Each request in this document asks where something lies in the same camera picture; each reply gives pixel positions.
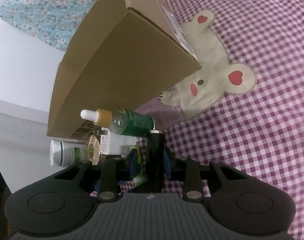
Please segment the green dropper bottle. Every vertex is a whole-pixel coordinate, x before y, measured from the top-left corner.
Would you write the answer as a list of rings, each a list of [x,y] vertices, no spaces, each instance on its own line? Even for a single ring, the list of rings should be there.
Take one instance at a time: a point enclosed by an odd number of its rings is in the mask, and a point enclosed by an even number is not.
[[[84,109],[80,112],[80,117],[93,122],[95,126],[108,129],[111,133],[129,137],[144,138],[156,127],[152,117],[124,109]]]

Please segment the white green tube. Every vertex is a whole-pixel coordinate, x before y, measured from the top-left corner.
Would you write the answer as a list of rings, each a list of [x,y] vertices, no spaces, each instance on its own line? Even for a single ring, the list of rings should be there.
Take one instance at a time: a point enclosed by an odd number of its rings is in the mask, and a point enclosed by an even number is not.
[[[82,143],[51,140],[50,165],[69,167],[75,163],[90,160],[87,146]]]

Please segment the purple checkered tablecloth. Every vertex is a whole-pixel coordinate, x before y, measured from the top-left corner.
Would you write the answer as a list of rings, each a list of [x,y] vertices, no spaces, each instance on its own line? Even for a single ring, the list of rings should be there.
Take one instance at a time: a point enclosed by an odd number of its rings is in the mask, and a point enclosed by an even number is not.
[[[181,23],[211,10],[229,61],[251,68],[256,84],[192,119],[157,98],[139,112],[165,127],[179,157],[222,161],[288,193],[296,206],[289,233],[304,239],[304,0],[165,1]]]

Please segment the brown cardboard box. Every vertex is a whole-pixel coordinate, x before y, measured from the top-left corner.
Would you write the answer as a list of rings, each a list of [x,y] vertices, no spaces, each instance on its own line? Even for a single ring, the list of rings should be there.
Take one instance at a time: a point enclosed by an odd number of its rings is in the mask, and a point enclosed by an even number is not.
[[[199,69],[164,0],[97,0],[58,66],[47,134],[86,139],[82,110],[134,111]]]

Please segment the floral blue curtain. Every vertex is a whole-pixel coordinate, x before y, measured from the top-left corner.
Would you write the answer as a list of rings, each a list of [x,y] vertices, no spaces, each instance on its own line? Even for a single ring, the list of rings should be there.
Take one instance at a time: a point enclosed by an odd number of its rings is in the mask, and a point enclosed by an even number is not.
[[[101,1],[0,0],[0,18],[49,46],[66,51],[84,18]]]

